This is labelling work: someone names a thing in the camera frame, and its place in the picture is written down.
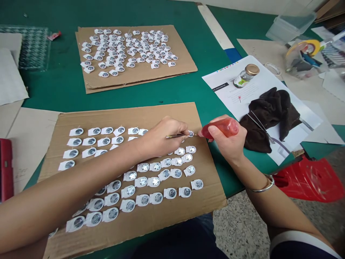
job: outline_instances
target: blue strip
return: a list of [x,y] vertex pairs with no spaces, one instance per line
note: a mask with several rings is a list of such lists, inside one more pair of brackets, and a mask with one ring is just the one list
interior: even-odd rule
[[235,63],[239,61],[240,59],[242,59],[241,55],[238,53],[237,49],[235,48],[226,49],[224,51],[232,63]]

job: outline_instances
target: sleeve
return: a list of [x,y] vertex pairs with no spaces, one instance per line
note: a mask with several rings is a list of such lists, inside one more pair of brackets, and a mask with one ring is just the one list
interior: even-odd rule
[[316,237],[301,231],[286,231],[273,238],[271,259],[341,259],[332,248]]

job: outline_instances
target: tape roll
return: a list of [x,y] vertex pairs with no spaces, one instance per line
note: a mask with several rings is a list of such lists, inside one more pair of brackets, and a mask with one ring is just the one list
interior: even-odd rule
[[266,63],[264,65],[272,74],[274,74],[275,76],[280,76],[281,72],[280,69],[273,63]]

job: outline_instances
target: jar lid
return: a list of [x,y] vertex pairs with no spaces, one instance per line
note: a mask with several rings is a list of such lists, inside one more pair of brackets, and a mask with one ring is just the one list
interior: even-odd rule
[[258,66],[254,64],[248,64],[244,70],[250,76],[256,76],[260,72]]

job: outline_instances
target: tweezers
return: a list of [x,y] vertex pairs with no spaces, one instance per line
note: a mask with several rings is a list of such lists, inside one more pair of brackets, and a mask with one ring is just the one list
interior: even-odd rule
[[185,134],[180,133],[180,134],[177,134],[177,135],[167,135],[166,138],[176,138],[176,137],[182,137],[182,136],[185,136]]
[[253,113],[253,114],[254,114],[255,118],[258,120],[258,122],[260,122],[261,126],[260,126],[260,125],[249,115],[249,113],[248,113],[249,118],[251,118],[252,121],[255,122],[255,124],[256,124],[257,126],[259,126],[260,129],[262,129],[264,132],[266,132],[266,134],[267,134],[268,139],[270,140],[270,142],[271,142],[272,144],[275,144],[274,140],[271,138],[271,136],[269,135],[269,133],[267,132],[267,130],[265,129],[265,127],[263,126],[263,124],[261,123],[261,121],[259,120],[259,118],[256,117],[255,113]]

